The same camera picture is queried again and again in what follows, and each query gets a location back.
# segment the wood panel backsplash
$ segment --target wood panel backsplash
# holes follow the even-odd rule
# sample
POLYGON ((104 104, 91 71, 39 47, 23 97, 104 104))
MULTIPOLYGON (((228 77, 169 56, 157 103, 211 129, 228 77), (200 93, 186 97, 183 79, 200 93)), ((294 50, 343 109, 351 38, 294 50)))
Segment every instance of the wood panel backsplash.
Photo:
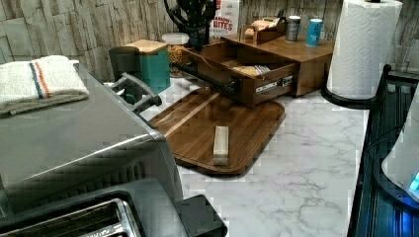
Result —
MULTIPOLYGON (((343 0, 242 0, 240 24, 258 17, 302 16, 324 21, 322 37, 335 40, 343 0)), ((419 72, 419 4, 404 0, 388 62, 419 72)), ((52 54, 78 59, 99 78, 112 80, 109 49, 160 40, 176 31, 163 0, 0 0, 0 64, 52 54)))

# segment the kitchen towel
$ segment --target kitchen towel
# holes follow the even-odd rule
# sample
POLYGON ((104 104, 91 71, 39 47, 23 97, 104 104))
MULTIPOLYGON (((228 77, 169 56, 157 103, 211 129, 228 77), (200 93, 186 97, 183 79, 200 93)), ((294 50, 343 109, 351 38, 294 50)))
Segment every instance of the kitchen towel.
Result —
POLYGON ((350 100, 377 93, 402 3, 344 0, 327 89, 350 100))
POLYGON ((73 63, 65 56, 0 65, 0 115, 79 101, 88 95, 73 63))

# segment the white countertop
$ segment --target white countertop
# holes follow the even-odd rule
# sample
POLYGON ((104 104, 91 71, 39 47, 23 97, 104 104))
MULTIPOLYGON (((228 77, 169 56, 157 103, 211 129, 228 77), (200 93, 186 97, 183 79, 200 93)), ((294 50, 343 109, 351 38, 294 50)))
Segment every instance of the white countertop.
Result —
MULTIPOLYGON (((163 105, 141 115, 152 119, 199 87, 172 79, 163 105)), ((179 166, 184 198, 205 195, 229 237, 346 236, 369 112, 330 104, 319 91, 276 101, 286 119, 248 171, 220 178, 179 166)))

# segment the wooden tray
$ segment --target wooden tray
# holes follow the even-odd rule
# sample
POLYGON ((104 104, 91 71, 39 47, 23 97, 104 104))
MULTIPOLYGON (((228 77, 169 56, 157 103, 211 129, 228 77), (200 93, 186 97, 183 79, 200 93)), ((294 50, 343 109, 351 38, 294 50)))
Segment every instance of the wooden tray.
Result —
POLYGON ((285 118, 285 108, 267 101, 249 109, 201 88, 151 120, 162 132, 178 164, 212 174, 240 174, 253 162, 285 118), (229 127, 227 166, 212 163, 217 125, 229 127))

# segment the container lid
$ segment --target container lid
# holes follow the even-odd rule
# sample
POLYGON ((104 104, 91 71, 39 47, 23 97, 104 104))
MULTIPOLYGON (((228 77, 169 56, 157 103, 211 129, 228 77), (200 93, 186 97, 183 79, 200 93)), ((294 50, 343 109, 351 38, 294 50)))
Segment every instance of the container lid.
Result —
POLYGON ((291 20, 300 20, 301 17, 299 17, 299 16, 290 16, 290 19, 291 20))
POLYGON ((126 46, 133 46, 135 48, 138 48, 140 54, 148 55, 148 54, 154 54, 155 52, 158 52, 166 48, 167 43, 154 41, 154 40, 141 39, 133 43, 127 44, 126 46))
POLYGON ((311 19, 310 22, 313 22, 313 23, 321 23, 323 21, 321 19, 311 19))
POLYGON ((189 36, 184 33, 169 33, 163 35, 162 38, 169 44, 185 44, 189 41, 189 36))

